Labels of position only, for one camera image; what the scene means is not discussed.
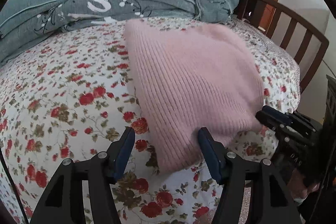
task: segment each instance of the ribbed fabric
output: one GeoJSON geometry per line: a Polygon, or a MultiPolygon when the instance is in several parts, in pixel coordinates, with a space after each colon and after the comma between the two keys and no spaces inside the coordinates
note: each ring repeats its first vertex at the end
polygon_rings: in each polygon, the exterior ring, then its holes
{"type": "Polygon", "coordinates": [[[201,127],[225,146],[240,131],[261,129],[254,116],[263,106],[262,80],[245,43],[227,27],[159,31],[130,20],[124,37],[162,173],[201,158],[201,127]]]}

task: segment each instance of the pink fabric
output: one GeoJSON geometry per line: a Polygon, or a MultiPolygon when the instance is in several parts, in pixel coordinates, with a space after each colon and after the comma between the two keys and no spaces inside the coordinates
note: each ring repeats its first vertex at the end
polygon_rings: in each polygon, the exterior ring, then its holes
{"type": "Polygon", "coordinates": [[[160,31],[130,20],[124,35],[162,172],[199,160],[201,127],[225,146],[240,131],[261,129],[254,116],[263,106],[263,82],[245,43],[227,27],[160,31]]]}

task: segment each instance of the wire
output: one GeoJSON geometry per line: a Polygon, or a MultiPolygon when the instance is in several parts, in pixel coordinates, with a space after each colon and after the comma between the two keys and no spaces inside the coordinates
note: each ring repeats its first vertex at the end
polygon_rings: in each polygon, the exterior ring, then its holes
{"type": "Polygon", "coordinates": [[[325,63],[325,65],[327,66],[327,68],[331,71],[331,73],[333,74],[333,76],[336,79],[336,75],[334,74],[334,72],[331,70],[331,68],[328,66],[328,64],[322,59],[322,62],[325,63]]]}

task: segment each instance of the floral bedsheet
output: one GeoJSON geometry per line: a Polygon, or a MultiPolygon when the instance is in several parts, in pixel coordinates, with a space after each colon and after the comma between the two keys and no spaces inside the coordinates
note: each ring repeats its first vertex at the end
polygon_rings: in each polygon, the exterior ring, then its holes
{"type": "MultiPolygon", "coordinates": [[[[177,18],[141,20],[163,32],[202,24],[177,18]]],[[[118,140],[125,126],[134,128],[136,142],[124,177],[111,185],[122,223],[194,223],[218,205],[222,187],[203,161],[160,174],[135,97],[124,23],[58,34],[0,69],[0,147],[28,219],[63,159],[90,159],[118,140]]],[[[300,95],[294,60],[246,23],[234,20],[228,26],[255,57],[265,103],[282,112],[295,110],[300,95]]],[[[271,157],[276,145],[274,132],[263,127],[258,133],[239,133],[230,149],[245,159],[261,160],[271,157]]],[[[0,171],[0,199],[16,222],[24,223],[3,168],[0,171]]],[[[91,224],[87,184],[83,192],[85,218],[91,224]]]]}

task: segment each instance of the pink knit garment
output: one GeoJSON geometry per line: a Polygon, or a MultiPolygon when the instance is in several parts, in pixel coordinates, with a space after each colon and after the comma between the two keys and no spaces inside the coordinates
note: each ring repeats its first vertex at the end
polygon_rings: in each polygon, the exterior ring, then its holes
{"type": "Polygon", "coordinates": [[[204,24],[159,31],[130,20],[124,37],[160,172],[201,158],[201,127],[225,146],[238,132],[261,129],[255,114],[263,106],[263,83],[253,56],[230,29],[204,24]]]}

